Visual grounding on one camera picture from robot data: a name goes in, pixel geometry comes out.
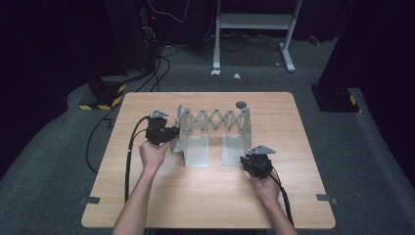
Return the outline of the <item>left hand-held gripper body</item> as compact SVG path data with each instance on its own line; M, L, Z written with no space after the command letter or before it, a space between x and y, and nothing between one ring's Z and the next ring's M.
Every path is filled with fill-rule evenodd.
M145 137L154 145L173 139L173 129L166 126L166 117L167 114L159 110L154 110L148 117Z

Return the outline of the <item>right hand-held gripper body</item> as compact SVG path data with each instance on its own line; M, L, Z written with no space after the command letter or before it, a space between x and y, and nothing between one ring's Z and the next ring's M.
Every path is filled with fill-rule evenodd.
M253 177L266 178L274 169L269 154L275 154L275 151L263 145L249 149L245 155L249 163L243 164L244 170Z

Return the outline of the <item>expandable grey metal bookend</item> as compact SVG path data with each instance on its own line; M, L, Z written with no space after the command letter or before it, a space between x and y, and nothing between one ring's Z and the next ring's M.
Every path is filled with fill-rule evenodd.
M252 126L248 105L237 112L213 110L209 113L200 110L195 115L189 108L179 106L176 116L180 117L180 149L186 167L208 167L214 134L220 136L218 144L223 166L239 166L240 157L251 147Z

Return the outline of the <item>person's left hand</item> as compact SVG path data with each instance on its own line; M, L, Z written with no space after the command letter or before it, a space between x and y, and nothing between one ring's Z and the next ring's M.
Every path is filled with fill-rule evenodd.
M154 145L149 141L143 142L139 147L139 152L143 167L145 170L157 171L163 164L166 151L169 149L171 142L165 142L162 145Z

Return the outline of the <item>person's right hand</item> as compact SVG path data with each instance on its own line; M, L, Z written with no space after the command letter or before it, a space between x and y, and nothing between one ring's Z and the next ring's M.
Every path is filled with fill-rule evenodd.
M259 200L264 205L275 205L278 203L280 187L276 183L278 177L271 172L266 178L251 177L254 190Z

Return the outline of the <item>black yellow striped stand base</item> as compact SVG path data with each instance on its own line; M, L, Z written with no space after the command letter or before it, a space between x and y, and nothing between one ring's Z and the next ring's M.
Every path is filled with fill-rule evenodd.
M310 88L321 112L360 112L356 99L348 92L347 89L335 89L317 85L311 85Z
M114 109L120 103L125 88L125 84L107 84L98 77L88 83L78 107L84 111Z

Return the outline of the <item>black equipment rack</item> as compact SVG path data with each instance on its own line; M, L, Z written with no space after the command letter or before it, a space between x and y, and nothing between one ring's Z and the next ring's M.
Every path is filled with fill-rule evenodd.
M153 69L136 0L106 0L126 73Z

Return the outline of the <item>white metal stand frame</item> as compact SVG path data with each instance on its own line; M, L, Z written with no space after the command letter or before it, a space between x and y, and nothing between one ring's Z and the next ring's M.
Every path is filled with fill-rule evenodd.
M291 14L230 14L221 12L221 0L216 3L215 35L212 56L212 69L220 70L220 31L222 29L267 29L285 30L285 40L279 44L288 72L296 68L289 52L290 42L296 27L302 0L295 1Z

